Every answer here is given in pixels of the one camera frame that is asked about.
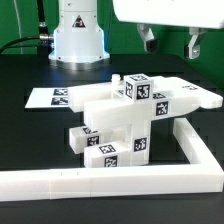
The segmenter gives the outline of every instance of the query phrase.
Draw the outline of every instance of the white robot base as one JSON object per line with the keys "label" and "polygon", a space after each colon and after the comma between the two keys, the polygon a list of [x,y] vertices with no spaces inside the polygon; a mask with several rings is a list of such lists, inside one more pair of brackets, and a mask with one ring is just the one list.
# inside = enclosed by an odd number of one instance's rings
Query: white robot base
{"label": "white robot base", "polygon": [[96,0],[59,0],[59,18],[50,65],[86,70],[109,63],[104,32],[97,23]]}

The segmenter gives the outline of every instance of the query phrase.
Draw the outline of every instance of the black tabletop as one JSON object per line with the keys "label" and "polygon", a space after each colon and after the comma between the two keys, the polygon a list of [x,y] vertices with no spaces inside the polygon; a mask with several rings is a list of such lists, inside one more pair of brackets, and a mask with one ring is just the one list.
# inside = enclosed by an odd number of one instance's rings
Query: black tabletop
{"label": "black tabletop", "polygon": [[[172,55],[112,55],[110,65],[70,71],[38,56],[0,57],[0,171],[83,167],[69,146],[69,128],[83,114],[69,108],[25,109],[35,87],[70,87],[110,81],[112,74],[180,77],[224,95],[203,75]],[[224,168],[224,110],[186,115]],[[173,118],[153,121],[150,161],[188,163],[172,135]],[[223,223],[224,194],[176,194],[25,202],[1,202],[2,223]]]}

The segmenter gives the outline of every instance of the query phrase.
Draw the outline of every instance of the stacked blocks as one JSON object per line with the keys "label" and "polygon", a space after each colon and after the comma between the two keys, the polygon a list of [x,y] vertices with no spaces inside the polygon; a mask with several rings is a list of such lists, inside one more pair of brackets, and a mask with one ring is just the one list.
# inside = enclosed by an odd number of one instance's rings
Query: stacked blocks
{"label": "stacked blocks", "polygon": [[72,90],[73,111],[84,110],[89,128],[70,129],[70,145],[76,154],[84,152],[89,168],[146,165],[152,120],[222,105],[222,97],[174,77],[135,74],[120,81],[116,75],[112,83]]}

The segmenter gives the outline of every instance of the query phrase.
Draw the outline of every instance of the white plastic frame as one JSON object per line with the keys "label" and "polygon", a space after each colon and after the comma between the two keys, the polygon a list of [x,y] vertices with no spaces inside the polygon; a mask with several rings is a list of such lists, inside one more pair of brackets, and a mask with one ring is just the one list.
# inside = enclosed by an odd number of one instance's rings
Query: white plastic frame
{"label": "white plastic frame", "polygon": [[221,192],[224,173],[185,118],[174,136],[191,164],[0,173],[0,201]]}

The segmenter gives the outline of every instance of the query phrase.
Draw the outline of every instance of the green wall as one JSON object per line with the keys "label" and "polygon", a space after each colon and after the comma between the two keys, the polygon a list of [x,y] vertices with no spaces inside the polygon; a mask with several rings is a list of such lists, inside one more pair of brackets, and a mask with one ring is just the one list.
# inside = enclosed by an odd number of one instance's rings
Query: green wall
{"label": "green wall", "polygon": [[[0,0],[0,46],[19,38],[17,18],[13,0]],[[22,35],[38,35],[36,0],[17,0],[22,24]],[[51,32],[58,24],[58,1],[44,0],[45,15]],[[105,31],[107,51],[110,54],[145,54],[136,24],[121,23],[117,20],[110,0],[98,0],[98,22]],[[154,35],[159,39],[158,53],[179,55],[183,58],[184,45],[190,36],[188,28],[153,26]],[[224,89],[224,30],[209,30],[201,45],[201,56],[197,60],[186,60],[201,74]],[[7,50],[4,54],[20,54],[19,49]],[[24,54],[35,54],[35,49],[24,49]]]}

